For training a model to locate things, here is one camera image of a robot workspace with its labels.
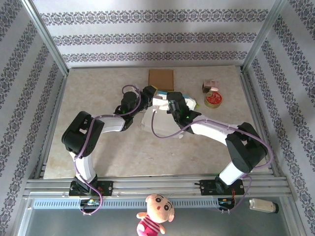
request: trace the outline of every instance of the stuffed toy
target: stuffed toy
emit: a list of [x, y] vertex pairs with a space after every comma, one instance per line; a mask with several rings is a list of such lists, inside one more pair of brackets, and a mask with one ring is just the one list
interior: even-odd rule
[[146, 198], [147, 212], [140, 212], [137, 218], [141, 219], [137, 226], [139, 236], [157, 236], [159, 232], [165, 234], [161, 223], [171, 222], [175, 210], [171, 202], [161, 194], [152, 194]]

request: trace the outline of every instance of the wall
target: wall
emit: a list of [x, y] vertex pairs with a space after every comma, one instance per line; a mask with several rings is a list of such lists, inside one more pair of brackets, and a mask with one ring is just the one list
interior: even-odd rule
[[41, 155], [62, 73], [19, 0], [0, 0], [0, 236]]
[[69, 67], [241, 65], [274, 0], [34, 0]]
[[308, 235], [315, 235], [315, 1], [288, 0], [248, 70]]

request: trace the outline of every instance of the striped wallpaper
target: striped wallpaper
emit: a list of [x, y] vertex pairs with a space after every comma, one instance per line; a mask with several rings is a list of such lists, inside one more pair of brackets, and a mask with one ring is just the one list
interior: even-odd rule
[[34, 0], [69, 67], [241, 65], [274, 0]]
[[11, 235], [63, 75], [19, 0], [0, 0], [0, 236]]
[[315, 0], [288, 0], [248, 70], [307, 235], [315, 235]]

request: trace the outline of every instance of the doll head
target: doll head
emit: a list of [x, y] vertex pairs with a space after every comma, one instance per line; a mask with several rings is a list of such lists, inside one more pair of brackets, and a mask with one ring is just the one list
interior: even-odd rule
[[149, 195], [146, 199], [147, 213], [156, 223], [171, 222], [174, 219], [175, 210], [171, 202], [161, 194]]

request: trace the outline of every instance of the pink shirt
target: pink shirt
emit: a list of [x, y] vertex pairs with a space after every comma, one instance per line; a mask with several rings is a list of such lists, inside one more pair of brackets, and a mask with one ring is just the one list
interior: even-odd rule
[[139, 224], [144, 226], [144, 232], [138, 230], [140, 236], [157, 236], [159, 233], [159, 224], [153, 222], [149, 215], [146, 215]]

